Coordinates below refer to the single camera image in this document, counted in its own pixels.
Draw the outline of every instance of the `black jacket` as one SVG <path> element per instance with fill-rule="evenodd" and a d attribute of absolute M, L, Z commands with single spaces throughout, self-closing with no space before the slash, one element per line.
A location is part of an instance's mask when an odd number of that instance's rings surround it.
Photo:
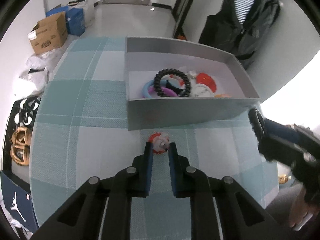
<path fill-rule="evenodd" d="M 207 17 L 199 43 L 234 54 L 247 69 L 279 10 L 278 0 L 255 0 L 242 25 L 234 0 L 224 0 L 221 10 Z"/>

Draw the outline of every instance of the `jumpman logo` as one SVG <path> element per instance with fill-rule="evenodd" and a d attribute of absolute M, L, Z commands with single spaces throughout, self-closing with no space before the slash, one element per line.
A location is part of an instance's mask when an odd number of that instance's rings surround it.
<path fill-rule="evenodd" d="M 23 216 L 21 215 L 18 206 L 17 206 L 17 193 L 14 192 L 14 198 L 13 198 L 13 202 L 12 202 L 12 207 L 10 208 L 11 210 L 16 210 L 18 211 L 19 215 L 22 217 L 23 221 L 26 222 L 26 220 L 23 218 Z"/>

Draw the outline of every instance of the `checkered tablecloth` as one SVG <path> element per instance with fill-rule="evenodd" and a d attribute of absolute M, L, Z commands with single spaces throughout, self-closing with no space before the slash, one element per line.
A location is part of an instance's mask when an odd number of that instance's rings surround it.
<path fill-rule="evenodd" d="M 127 130 L 124 44 L 125 38 L 73 41 L 50 78 L 31 146 L 30 184 L 39 225 L 89 177 L 104 179 L 130 166 L 148 137 L 161 131 L 192 166 L 215 178 L 233 176 L 265 207 L 278 193 L 277 168 L 259 155 L 247 113 L 232 120 Z M 131 239 L 187 239 L 190 233 L 190 202 L 173 197 L 168 156 L 155 155 L 150 195 L 132 200 Z"/>

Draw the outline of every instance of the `striped lining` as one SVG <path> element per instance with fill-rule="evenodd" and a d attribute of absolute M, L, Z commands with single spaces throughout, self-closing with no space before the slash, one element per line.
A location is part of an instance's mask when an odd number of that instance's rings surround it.
<path fill-rule="evenodd" d="M 254 0 L 234 0 L 236 6 L 236 15 L 241 24 L 244 23 Z"/>

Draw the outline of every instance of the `white box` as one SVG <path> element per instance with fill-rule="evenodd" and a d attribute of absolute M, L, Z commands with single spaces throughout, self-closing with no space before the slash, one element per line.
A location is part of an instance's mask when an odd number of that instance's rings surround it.
<path fill-rule="evenodd" d="M 143 98 L 142 87 L 166 68 L 207 73 L 217 84 L 215 94 L 232 97 Z M 129 130 L 230 119 L 260 101 L 233 54 L 176 39 L 127 37 L 125 81 Z"/>

